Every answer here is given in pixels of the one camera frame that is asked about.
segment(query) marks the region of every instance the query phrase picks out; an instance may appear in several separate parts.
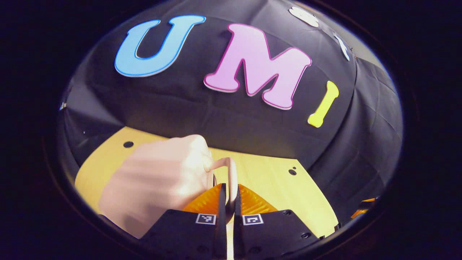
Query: white mug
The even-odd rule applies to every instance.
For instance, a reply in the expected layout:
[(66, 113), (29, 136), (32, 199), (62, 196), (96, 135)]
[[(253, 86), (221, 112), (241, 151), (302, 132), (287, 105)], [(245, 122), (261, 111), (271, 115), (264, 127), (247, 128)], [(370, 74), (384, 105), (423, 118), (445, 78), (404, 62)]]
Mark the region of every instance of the white mug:
[(237, 196), (236, 164), (213, 161), (200, 135), (145, 143), (122, 163), (103, 189), (99, 209), (110, 221), (141, 238), (168, 209), (181, 210), (213, 187), (213, 169), (228, 167), (226, 218)]

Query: blue letter u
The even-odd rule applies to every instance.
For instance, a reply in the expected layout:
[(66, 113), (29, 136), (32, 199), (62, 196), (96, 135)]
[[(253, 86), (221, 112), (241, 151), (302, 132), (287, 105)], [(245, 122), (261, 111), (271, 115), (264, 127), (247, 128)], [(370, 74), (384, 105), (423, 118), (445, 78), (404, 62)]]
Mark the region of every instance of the blue letter u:
[(139, 24), (127, 33), (127, 37), (115, 56), (115, 69), (127, 77), (148, 77), (164, 71), (176, 60), (181, 47), (194, 25), (205, 22), (200, 15), (182, 15), (172, 18), (169, 34), (164, 40), (158, 53), (149, 58), (140, 58), (136, 55), (141, 41), (149, 29), (160, 23), (152, 20)]

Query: pink letter m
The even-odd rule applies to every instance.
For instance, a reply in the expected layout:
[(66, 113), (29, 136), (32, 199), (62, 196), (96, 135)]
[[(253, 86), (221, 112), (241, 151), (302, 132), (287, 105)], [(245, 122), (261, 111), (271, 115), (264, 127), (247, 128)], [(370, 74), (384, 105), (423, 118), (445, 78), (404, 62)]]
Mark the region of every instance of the pink letter m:
[(283, 110), (292, 108), (292, 97), (311, 59), (301, 50), (291, 47), (271, 59), (265, 33), (255, 27), (230, 24), (231, 41), (216, 71), (204, 78), (204, 84), (221, 92), (236, 92), (236, 79), (241, 63), (244, 63), (247, 95), (257, 94), (271, 79), (274, 85), (263, 92), (263, 100)]

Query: black fabric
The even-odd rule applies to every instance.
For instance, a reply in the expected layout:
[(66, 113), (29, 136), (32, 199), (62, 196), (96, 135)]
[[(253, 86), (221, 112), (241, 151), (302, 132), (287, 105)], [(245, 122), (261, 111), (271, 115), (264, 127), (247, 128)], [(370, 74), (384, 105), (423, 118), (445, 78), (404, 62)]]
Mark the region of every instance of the black fabric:
[[(61, 114), (58, 117), (60, 121), (64, 120), (64, 114)], [(75, 156), (73, 155), (73, 151), (69, 146), (64, 124), (58, 125), (56, 134), (56, 139), (59, 143), (56, 147), (58, 151), (58, 158), (63, 166), (64, 172), (68, 175), (67, 178), (71, 183), (74, 183), (75, 177), (77, 177), (77, 173), (79, 172), (80, 165), (77, 163)]]
[(309, 169), (339, 221), (358, 204), (380, 195), (401, 150), (403, 122), (391, 79), (372, 63), (356, 59), (358, 76), (347, 116), (335, 139)]
[[(165, 137), (201, 134), (210, 147), (298, 158), (309, 167), (330, 143), (347, 111), (356, 75), (354, 62), (343, 58), (338, 43), (328, 36), (330, 32), (293, 17), (288, 12), (292, 4), (256, 1), (250, 5), (234, 12), (233, 8), (240, 6), (236, 1), (182, 1), (147, 10), (108, 34), (79, 67), (77, 74), (82, 76), (72, 82), (95, 93), (101, 105), (126, 126)], [(162, 45), (171, 28), (168, 21), (184, 14), (204, 15), (207, 20), (191, 30), (173, 65), (144, 78), (117, 73), (114, 59), (130, 28), (161, 19), (139, 47), (138, 55), (148, 57)], [(278, 22), (269, 24), (268, 17)], [(221, 93), (204, 86), (205, 75), (215, 71), (231, 38), (227, 30), (230, 23), (246, 23), (264, 30), (273, 57), (295, 46), (312, 58), (313, 64), (305, 70), (291, 110), (265, 104), (262, 92), (247, 96), (242, 67), (237, 76), (241, 88), (236, 93)], [(324, 97), (328, 80), (337, 83), (340, 96), (323, 126), (317, 129), (306, 120)]]
[[(350, 49), (347, 61), (332, 29), (322, 21), (318, 28), (307, 25), (288, 12), (292, 6), (267, 0), (169, 1), (115, 28), (77, 68), (64, 98), (67, 138), (77, 163), (123, 126), (165, 137), (200, 134), (210, 147), (298, 159), (339, 221), (347, 222), (358, 204), (379, 195), (391, 178), (402, 141), (399, 99), (384, 71), (354, 58)], [(138, 50), (138, 56), (149, 57), (159, 51), (171, 28), (168, 21), (185, 14), (207, 20), (194, 26), (168, 69), (144, 78), (115, 70), (116, 53), (130, 28), (161, 20)], [(292, 46), (311, 57), (292, 109), (265, 104), (262, 91), (247, 96), (242, 67), (235, 93), (204, 85), (229, 43), (230, 23), (263, 30), (272, 57)], [(323, 125), (315, 128), (306, 121), (323, 99), (328, 80), (340, 94)]]

